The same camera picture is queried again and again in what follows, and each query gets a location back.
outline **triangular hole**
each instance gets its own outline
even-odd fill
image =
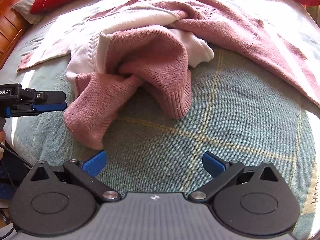
[[[270,180],[270,181],[278,181],[278,178],[276,177],[276,175],[273,173],[272,169],[270,167],[266,167],[264,168],[260,179],[263,180]]]
[[[38,167],[35,174],[33,174],[31,181],[44,180],[44,179],[49,179],[49,176],[45,171],[44,167]]]

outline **blue gripper pad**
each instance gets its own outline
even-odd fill
[[[95,177],[106,166],[107,154],[102,151],[82,164],[82,170]]]
[[[228,168],[229,163],[217,157],[211,152],[205,152],[202,155],[202,166],[211,175],[212,178],[215,178]]]

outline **bed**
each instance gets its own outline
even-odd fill
[[[63,90],[74,101],[63,56],[16,72],[21,58],[41,43],[61,15],[103,10],[122,0],[77,0],[48,13],[31,26],[0,0],[0,84]],[[320,30],[302,5],[292,0],[221,0],[246,10],[278,28],[293,44],[320,61]],[[301,206],[294,230],[298,239],[320,228],[320,109],[295,88],[246,57],[211,44],[215,57],[192,69],[192,105],[182,119],[168,119],[155,99],[138,89],[103,138],[108,163],[98,179],[122,194],[126,191],[183,191],[187,194],[211,178],[202,168],[202,154],[246,165],[270,160],[279,169]],[[97,151],[68,132],[63,113],[11,118],[4,127],[7,143],[31,163],[60,165],[84,160]]]

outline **wooden headboard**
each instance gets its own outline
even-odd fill
[[[0,0],[0,69],[10,53],[31,27],[17,11],[11,7],[20,0]]]

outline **white star logo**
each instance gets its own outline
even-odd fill
[[[159,197],[158,195],[153,195],[153,196],[151,196],[150,197],[152,200],[158,200],[159,198],[161,198],[161,197]]]

